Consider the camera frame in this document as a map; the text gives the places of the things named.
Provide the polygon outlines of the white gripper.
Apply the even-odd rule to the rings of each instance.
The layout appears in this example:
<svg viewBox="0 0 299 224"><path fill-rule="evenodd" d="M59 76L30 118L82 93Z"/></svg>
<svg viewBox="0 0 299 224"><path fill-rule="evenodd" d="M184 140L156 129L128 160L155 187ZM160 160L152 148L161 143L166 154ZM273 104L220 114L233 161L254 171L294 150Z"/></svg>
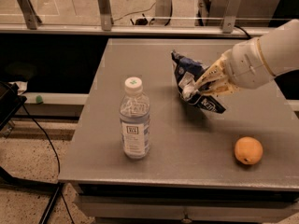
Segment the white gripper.
<svg viewBox="0 0 299 224"><path fill-rule="evenodd" d="M259 38L238 43L222 56L195 82L194 88L202 95L233 94L240 88L254 90L275 77L263 57Z"/></svg>

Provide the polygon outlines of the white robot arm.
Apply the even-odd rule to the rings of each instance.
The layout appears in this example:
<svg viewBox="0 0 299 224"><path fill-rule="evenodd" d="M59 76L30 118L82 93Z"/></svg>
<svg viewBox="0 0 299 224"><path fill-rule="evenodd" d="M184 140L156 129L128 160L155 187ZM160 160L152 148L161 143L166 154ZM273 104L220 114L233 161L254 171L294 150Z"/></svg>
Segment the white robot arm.
<svg viewBox="0 0 299 224"><path fill-rule="evenodd" d="M223 52L195 82L194 89L203 95L255 90L298 69L299 20L292 20Z"/></svg>

